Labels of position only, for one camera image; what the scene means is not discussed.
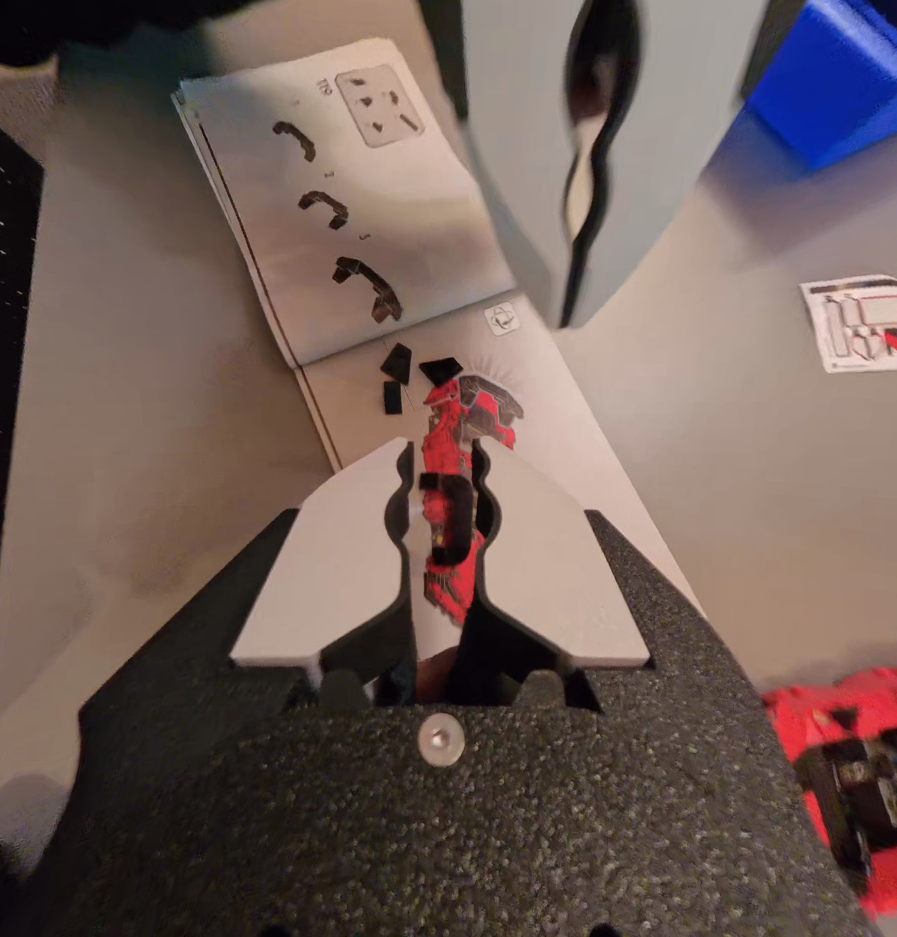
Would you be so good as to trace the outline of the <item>person's left forearm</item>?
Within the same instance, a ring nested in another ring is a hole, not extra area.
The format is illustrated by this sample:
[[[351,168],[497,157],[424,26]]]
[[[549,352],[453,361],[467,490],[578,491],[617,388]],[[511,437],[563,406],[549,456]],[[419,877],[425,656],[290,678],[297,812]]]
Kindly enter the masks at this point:
[[[248,1],[0,1],[0,64],[42,64],[70,42],[108,47],[139,27],[181,32]]]

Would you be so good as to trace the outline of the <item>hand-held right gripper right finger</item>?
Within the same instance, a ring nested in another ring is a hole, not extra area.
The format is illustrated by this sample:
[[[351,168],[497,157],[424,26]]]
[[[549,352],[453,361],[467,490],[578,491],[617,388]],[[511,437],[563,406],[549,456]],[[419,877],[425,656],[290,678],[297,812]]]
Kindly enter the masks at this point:
[[[495,439],[472,452],[484,544],[478,598],[581,668],[635,668],[651,655],[572,494]]]

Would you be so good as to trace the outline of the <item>black lego arch piece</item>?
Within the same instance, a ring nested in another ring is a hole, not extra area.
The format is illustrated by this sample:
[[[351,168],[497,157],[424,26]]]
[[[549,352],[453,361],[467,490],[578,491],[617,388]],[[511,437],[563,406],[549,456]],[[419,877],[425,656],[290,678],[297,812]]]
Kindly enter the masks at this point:
[[[462,474],[422,472],[423,515],[431,527],[431,559],[440,567],[466,561],[474,535],[474,488]]]

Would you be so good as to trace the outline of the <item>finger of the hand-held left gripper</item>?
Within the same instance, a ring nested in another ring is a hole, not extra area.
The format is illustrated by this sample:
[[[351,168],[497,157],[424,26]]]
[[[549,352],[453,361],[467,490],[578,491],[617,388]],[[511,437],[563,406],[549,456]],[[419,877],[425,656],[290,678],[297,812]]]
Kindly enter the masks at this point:
[[[577,157],[568,70],[581,1],[464,1],[464,133],[501,252],[551,329],[581,321],[567,189]]]
[[[677,213],[731,121],[764,2],[584,2],[566,59],[566,326],[589,322]]]

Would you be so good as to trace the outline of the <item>red lego car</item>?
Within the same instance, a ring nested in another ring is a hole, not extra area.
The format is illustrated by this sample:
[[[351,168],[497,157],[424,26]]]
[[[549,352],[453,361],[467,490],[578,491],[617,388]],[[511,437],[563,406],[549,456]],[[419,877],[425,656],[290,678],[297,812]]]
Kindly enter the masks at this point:
[[[897,668],[773,690],[762,702],[864,913],[897,916]]]

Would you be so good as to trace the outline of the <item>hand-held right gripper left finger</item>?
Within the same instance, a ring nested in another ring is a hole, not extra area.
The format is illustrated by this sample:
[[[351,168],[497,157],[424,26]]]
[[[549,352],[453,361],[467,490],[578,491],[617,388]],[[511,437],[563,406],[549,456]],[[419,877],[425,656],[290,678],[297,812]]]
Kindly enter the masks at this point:
[[[403,489],[405,438],[385,443],[333,475],[298,510],[230,651],[244,667],[334,669],[333,644],[386,612],[400,597],[404,534],[385,512]]]

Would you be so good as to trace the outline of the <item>lego sticker sheet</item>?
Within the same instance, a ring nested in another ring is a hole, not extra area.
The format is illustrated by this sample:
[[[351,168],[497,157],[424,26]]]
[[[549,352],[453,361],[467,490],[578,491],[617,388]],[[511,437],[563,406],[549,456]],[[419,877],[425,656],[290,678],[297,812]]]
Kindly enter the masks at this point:
[[[897,372],[897,278],[862,275],[799,288],[827,374]]]

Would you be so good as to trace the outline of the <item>lego instruction booklet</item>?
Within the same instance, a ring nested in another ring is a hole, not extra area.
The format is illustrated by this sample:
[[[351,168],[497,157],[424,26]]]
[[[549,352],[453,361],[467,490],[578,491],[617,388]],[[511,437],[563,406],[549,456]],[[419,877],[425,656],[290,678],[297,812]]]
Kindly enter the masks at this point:
[[[335,473],[397,437],[418,470],[468,469],[489,436],[701,611],[392,41],[184,80],[173,102]],[[397,342],[411,377],[387,416],[380,366]],[[419,363],[446,357],[465,370],[433,388]]]

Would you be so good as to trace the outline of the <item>blue plastic storage bin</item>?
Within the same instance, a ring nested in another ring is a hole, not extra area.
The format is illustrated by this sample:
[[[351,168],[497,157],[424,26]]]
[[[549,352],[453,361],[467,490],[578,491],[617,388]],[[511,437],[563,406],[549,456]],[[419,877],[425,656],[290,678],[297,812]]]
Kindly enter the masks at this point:
[[[897,1],[810,1],[747,96],[807,170],[897,134]]]

